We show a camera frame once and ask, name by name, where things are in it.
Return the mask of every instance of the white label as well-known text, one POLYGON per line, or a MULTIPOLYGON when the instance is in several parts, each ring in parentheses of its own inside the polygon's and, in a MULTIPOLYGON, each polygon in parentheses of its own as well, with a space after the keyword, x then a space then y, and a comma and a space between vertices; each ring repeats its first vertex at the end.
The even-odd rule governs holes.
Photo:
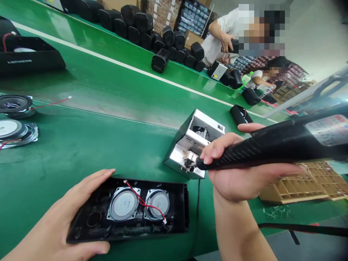
POLYGON ((341 114, 312 121, 305 127, 323 146, 348 143, 348 120, 341 114))

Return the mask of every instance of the finger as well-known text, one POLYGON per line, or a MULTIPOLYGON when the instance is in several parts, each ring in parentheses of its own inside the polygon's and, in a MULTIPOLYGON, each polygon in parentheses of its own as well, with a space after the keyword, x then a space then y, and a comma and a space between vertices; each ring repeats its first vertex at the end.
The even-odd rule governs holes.
POLYGON ((244 133, 250 133, 264 127, 265 125, 262 125, 260 123, 242 123, 238 125, 238 130, 244 133))
POLYGON ((97 254, 107 254, 110 250, 109 242, 89 242, 71 246, 65 260, 89 260, 97 254))

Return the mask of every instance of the loudspeaker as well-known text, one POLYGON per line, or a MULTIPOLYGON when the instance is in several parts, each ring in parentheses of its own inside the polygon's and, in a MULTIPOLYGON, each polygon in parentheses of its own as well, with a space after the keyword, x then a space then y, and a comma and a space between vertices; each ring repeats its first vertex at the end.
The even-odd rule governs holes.
POLYGON ((104 9, 102 4, 93 0, 77 0, 79 16, 88 22, 99 22, 99 10, 104 9))
POLYGON ((185 36, 182 32, 180 31, 175 31, 174 32, 174 37, 175 37, 175 48, 177 50, 182 50, 185 47, 185 36))
POLYGON ((114 20, 122 18, 121 12, 116 10, 99 10, 99 19, 101 26, 105 29, 108 29, 109 31, 114 32, 115 26, 114 26, 114 20))
POLYGON ((152 57, 151 67, 158 73, 164 72, 169 61, 170 51, 162 48, 152 57))
POLYGON ((204 63, 204 61, 198 61, 198 62, 195 62, 194 69, 198 72, 201 72, 201 71, 203 71, 205 66, 206 66, 206 64, 204 63))
POLYGON ((165 44, 163 42, 162 36, 158 35, 156 36, 155 43, 153 44, 153 51, 155 53, 158 53, 161 48, 165 48, 165 44))
POLYGON ((177 63, 183 63, 185 61, 185 58, 186 54, 183 50, 177 51, 177 58, 175 59, 177 63))
POLYGON ((128 27, 128 39, 136 45, 140 45, 140 33, 133 26, 128 27))
POLYGON ((177 50, 175 49, 175 47, 167 47, 167 50, 170 52, 169 60, 175 61, 177 58, 177 50))
POLYGON ((252 90, 251 88, 247 88, 245 91, 243 91, 242 96, 244 97, 246 102, 251 106, 258 104, 261 101, 259 96, 257 96, 254 90, 252 90))
POLYGON ((232 89, 238 89, 243 86, 243 81, 240 76, 240 71, 237 69, 234 69, 231 72, 231 76, 234 78, 233 83, 232 83, 232 89))
POLYGON ((175 44, 173 29, 170 26, 166 26, 163 28, 162 35, 163 35, 163 42, 166 45, 166 47, 170 47, 175 44))
POLYGON ((155 43, 155 38, 155 34, 152 31, 140 33, 140 46, 147 50, 151 50, 155 43))
POLYGON ((234 78, 229 74, 228 71, 226 71, 220 78, 220 81, 222 82, 223 85, 225 86, 231 86, 234 78))
POLYGON ((188 68, 193 68, 193 66, 195 65, 195 61, 196 59, 193 57, 193 55, 191 54, 191 51, 187 48, 185 48, 185 55, 186 55, 186 59, 185 59, 185 66, 187 66, 188 68))
POLYGON ((139 8, 135 5, 125 5, 121 8, 121 14, 127 26, 135 26, 135 15, 139 12, 139 8))
POLYGON ((127 39, 128 38, 128 28, 125 24, 123 18, 115 19, 113 22, 115 32, 118 36, 121 36, 122 38, 127 39))
POLYGON ((153 29, 153 17, 147 13, 137 13, 135 15, 135 25, 140 33, 147 33, 153 29))
POLYGON ((195 42, 191 45, 191 53, 195 57, 196 61, 201 61, 204 58, 204 49, 199 42, 195 42))

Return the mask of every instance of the white shirt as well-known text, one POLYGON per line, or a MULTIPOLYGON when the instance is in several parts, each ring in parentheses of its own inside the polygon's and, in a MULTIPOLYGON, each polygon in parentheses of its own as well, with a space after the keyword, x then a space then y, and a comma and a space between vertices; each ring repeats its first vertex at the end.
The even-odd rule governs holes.
MULTIPOLYGON (((239 31, 239 8, 232 10, 229 14, 220 17, 217 22, 221 28, 221 31, 231 35, 233 39, 238 39, 239 31)), ((228 55, 221 52, 221 42, 219 39, 213 37, 212 35, 207 36, 207 38, 202 43, 204 49, 204 59, 203 61, 209 65, 213 64, 216 60, 228 55)), ((230 54, 231 58, 238 57, 238 54, 230 54)))

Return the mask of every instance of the black speaker housing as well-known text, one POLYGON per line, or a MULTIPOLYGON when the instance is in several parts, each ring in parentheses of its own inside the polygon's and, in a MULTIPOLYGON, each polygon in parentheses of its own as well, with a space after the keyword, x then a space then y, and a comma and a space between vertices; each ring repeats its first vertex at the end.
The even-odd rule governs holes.
POLYGON ((104 9, 103 5, 93 0, 76 0, 79 16, 88 22, 99 22, 99 10, 104 9))
POLYGON ((198 72, 201 72, 203 71, 205 66, 206 64, 204 63, 204 61, 198 61, 198 62, 195 62, 194 69, 198 72))
POLYGON ((139 12, 139 8, 135 5, 125 5, 121 8, 121 14, 127 26, 135 26, 135 15, 139 12))
POLYGON ((105 29, 114 32, 115 25, 114 20, 122 18, 121 12, 116 10, 99 10, 99 20, 102 27, 105 29))
POLYGON ((127 39, 128 38, 128 27, 124 22, 123 18, 118 18, 113 21, 115 33, 118 36, 127 39))
POLYGON ((167 50, 170 52, 169 60, 175 61, 177 58, 177 50, 175 49, 175 47, 167 47, 167 50))
POLYGON ((133 44, 140 45, 140 33, 138 29, 133 26, 128 27, 128 39, 133 44))
POLYGON ((242 96, 244 97, 244 99, 246 100, 246 102, 251 105, 254 106, 256 104, 258 104, 261 99, 259 98, 259 96, 257 96, 257 94, 255 93, 254 90, 252 90, 251 88, 247 88, 246 90, 244 90, 242 92, 242 96))
POLYGON ((186 59, 186 54, 185 54, 184 50, 178 50, 177 57, 176 57, 175 61, 177 63, 184 63, 185 59, 186 59))
POLYGON ((151 50, 155 43, 155 38, 153 31, 140 33, 140 46, 144 49, 151 50))
POLYGON ((158 73, 163 73, 167 68, 167 64, 169 61, 170 51, 162 48, 152 57, 151 67, 154 71, 158 73))
POLYGON ((177 50, 182 50, 185 47, 185 36, 182 32, 180 31, 175 31, 174 32, 174 37, 175 37, 175 48, 177 50))
POLYGON ((187 48, 185 48, 185 55, 186 55, 186 59, 185 59, 185 66, 187 66, 188 68, 193 68, 195 66, 195 62, 196 59, 195 57, 191 54, 191 51, 187 48))
POLYGON ((166 26, 163 28, 163 42, 166 47, 173 46, 175 44, 175 37, 173 29, 170 26, 166 26))
POLYGON ((165 46, 165 44, 163 42, 162 36, 157 35, 156 39, 155 39, 155 43, 153 44, 153 51, 155 53, 158 53, 161 50, 161 48, 165 48, 165 47, 166 46, 165 46))
POLYGON ((135 25, 140 33, 147 33, 153 29, 153 17, 147 13, 135 14, 135 25))
POLYGON ((199 42, 195 42, 191 45, 191 53, 196 61, 201 61, 204 58, 204 49, 199 42))

